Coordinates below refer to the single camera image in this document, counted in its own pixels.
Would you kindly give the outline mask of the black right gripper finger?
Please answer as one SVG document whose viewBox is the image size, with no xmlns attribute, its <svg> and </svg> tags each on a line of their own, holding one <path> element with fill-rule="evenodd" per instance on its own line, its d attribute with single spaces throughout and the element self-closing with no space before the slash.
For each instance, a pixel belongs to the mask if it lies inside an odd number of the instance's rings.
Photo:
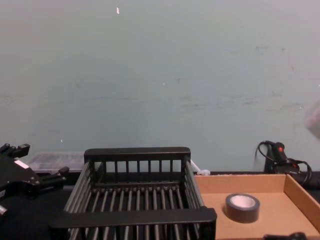
<svg viewBox="0 0 320 240">
<path fill-rule="evenodd" d="M 272 235 L 266 234 L 264 240 L 307 240 L 307 236 L 303 232 L 295 232 L 289 235 Z"/>
</svg>

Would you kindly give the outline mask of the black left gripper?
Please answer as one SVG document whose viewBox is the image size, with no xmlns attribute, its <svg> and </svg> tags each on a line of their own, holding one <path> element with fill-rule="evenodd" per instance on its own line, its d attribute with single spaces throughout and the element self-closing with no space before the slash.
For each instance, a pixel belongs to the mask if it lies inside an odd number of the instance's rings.
<svg viewBox="0 0 320 240">
<path fill-rule="evenodd" d="M 17 160 L 27 156 L 30 147 L 27 143 L 18 146 L 5 143 L 0 147 L 0 199 L 19 195 L 34 197 L 39 190 L 63 189 L 70 168 L 65 166 L 53 174 L 37 175 L 28 165 Z"/>
</svg>

